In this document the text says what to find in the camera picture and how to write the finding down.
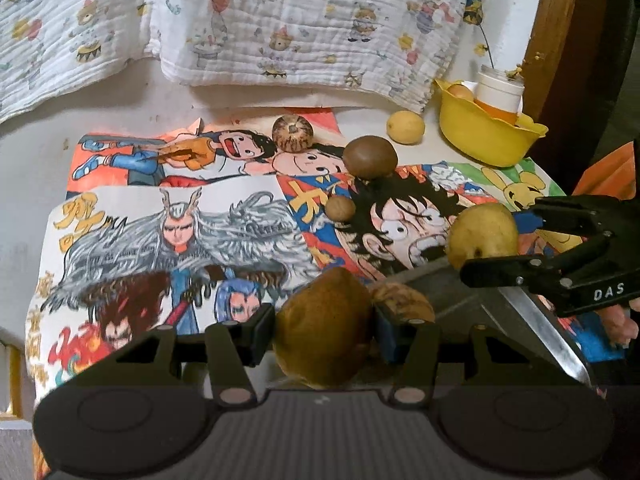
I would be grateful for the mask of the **right white printed cloth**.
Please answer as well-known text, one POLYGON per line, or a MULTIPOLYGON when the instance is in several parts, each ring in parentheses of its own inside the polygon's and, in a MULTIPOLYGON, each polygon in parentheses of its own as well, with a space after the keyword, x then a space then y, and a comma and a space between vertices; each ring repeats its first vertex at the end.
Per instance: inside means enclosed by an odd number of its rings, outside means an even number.
POLYGON ((157 0, 150 49, 188 86, 366 92, 422 112, 459 47, 465 0, 157 0))

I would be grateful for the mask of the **fruit in yellow bowl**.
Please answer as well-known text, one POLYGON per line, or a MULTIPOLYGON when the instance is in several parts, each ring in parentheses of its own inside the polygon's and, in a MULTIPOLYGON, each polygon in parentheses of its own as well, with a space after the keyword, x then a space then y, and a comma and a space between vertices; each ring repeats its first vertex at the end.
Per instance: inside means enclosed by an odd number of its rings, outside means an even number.
POLYGON ((452 84, 447 91, 457 99, 473 102, 475 99, 474 92, 464 84, 452 84))

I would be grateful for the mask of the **small brown kiwi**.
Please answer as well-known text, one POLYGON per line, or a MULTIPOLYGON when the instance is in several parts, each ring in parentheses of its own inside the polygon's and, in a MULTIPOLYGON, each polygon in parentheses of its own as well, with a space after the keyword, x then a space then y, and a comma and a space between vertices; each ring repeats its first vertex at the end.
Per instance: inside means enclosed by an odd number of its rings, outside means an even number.
POLYGON ((356 214, 356 205, 346 196, 332 195, 326 201, 324 211, 331 221, 345 223, 356 214))

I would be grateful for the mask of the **striped beige melon fruit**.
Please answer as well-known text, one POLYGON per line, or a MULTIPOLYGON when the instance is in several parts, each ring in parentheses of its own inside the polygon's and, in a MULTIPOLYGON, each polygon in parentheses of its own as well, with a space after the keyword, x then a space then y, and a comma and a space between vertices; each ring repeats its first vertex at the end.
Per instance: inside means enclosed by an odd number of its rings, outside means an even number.
POLYGON ((372 304, 394 321, 435 322, 435 311, 428 299, 414 288, 394 282, 368 286, 372 304))

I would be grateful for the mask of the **white printed cloth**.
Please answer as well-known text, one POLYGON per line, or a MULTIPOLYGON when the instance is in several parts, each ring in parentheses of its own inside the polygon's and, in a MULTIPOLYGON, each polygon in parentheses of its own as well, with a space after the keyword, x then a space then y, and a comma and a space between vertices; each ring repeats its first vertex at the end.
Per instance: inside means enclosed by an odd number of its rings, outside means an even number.
POLYGON ((1 119, 157 55, 157 0, 1 0, 1 119))
POLYGON ((150 49, 188 86, 366 92, 422 112, 459 47, 465 0, 157 0, 150 49))

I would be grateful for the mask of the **striped brown round fruit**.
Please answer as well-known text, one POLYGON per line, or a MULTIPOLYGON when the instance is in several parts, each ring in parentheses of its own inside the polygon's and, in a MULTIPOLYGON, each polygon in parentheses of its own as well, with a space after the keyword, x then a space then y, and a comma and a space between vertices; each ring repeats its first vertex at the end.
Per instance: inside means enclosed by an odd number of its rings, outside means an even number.
POLYGON ((314 143, 314 128, 299 115, 283 115, 272 125, 271 137, 280 151, 300 153, 314 143))

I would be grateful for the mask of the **silver metal tray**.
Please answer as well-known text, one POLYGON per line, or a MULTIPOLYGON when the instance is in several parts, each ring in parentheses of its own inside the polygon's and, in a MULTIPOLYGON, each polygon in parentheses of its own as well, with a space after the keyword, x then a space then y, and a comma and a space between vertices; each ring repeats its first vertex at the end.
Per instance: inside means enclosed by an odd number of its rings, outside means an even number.
POLYGON ((369 285, 371 290, 406 285, 424 295, 435 322, 447 333, 463 334, 474 325, 498 330, 587 386, 596 378, 560 322, 537 297, 518 287, 469 288, 445 258, 393 274, 369 285))

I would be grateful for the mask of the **colourful cartoon table cloth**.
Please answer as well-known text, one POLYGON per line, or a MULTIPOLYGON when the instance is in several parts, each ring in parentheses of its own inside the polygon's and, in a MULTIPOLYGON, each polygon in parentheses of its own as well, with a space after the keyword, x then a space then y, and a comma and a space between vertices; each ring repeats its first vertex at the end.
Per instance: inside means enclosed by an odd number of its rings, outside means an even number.
MULTIPOLYGON (((433 399, 390 406, 374 330, 341 388, 286 376, 271 344, 247 367, 254 406, 220 406, 205 331, 276 315, 329 269, 368 288, 445 258, 465 208, 498 203, 434 167, 363 180, 266 174, 157 186, 93 185, 51 212, 32 300, 48 365, 34 436, 53 479, 593 479, 616 422, 591 388, 489 327, 440 329, 433 399), (349 222, 324 211, 356 205, 349 222)), ((518 256, 574 234, 518 226, 518 256)))

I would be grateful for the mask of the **yellow plastic bowl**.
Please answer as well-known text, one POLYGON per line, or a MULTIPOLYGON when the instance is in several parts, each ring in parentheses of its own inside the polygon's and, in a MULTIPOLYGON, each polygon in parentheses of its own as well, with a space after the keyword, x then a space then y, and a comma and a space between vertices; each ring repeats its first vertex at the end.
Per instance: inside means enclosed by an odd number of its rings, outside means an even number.
POLYGON ((459 152, 485 165, 506 168, 525 157, 549 128, 519 114, 514 125, 491 117, 473 101, 454 96, 452 82, 435 80, 440 91, 438 124, 444 138, 459 152))

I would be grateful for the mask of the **yellow lemon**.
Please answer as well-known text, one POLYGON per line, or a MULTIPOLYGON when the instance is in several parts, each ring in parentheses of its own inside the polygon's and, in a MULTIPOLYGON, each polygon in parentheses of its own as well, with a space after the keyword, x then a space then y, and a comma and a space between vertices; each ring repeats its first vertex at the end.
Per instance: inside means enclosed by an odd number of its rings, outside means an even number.
POLYGON ((410 110, 398 110, 386 122, 386 134, 396 143, 419 144, 425 132, 423 118, 410 110))

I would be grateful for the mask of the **left white printed cloth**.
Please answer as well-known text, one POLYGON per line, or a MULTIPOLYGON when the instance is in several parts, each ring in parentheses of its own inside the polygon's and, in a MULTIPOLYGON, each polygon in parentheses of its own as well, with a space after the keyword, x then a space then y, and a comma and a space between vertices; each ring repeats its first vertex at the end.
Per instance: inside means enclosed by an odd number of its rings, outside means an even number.
POLYGON ((1 119, 157 55, 157 0, 1 0, 1 119))

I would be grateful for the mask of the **wooden door frame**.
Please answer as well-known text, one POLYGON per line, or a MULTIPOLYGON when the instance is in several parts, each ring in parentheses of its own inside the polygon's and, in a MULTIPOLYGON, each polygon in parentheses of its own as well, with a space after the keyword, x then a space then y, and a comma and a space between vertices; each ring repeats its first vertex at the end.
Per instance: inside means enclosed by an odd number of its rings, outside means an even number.
POLYGON ((539 0, 523 60, 524 113, 538 120, 558 70, 576 0, 539 0))

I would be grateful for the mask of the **brown pear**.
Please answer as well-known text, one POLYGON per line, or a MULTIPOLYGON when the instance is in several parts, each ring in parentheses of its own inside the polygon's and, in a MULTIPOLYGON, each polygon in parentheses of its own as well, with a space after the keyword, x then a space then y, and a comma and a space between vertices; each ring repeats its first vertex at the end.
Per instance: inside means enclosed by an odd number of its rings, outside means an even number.
POLYGON ((363 368, 374 330, 369 289, 349 270, 332 268, 282 306, 272 348, 289 378, 315 389, 341 388, 363 368))

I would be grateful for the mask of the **white orange jar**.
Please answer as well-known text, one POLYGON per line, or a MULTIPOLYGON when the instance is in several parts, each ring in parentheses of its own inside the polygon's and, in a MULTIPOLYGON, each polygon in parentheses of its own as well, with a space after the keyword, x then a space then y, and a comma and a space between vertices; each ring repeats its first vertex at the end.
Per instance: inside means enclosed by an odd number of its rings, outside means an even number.
POLYGON ((474 103, 490 117, 514 126, 522 110, 524 78, 517 70, 496 70, 483 65, 477 74, 474 103))

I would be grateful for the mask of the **yellow-green pear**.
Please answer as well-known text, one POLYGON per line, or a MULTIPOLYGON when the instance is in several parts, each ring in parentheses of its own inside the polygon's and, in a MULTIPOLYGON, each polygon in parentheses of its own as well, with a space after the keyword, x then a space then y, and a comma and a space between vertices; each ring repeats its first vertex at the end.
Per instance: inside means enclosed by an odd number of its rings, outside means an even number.
POLYGON ((517 255, 518 227, 503 204, 465 208, 450 226, 446 256, 457 271, 468 260, 517 255))

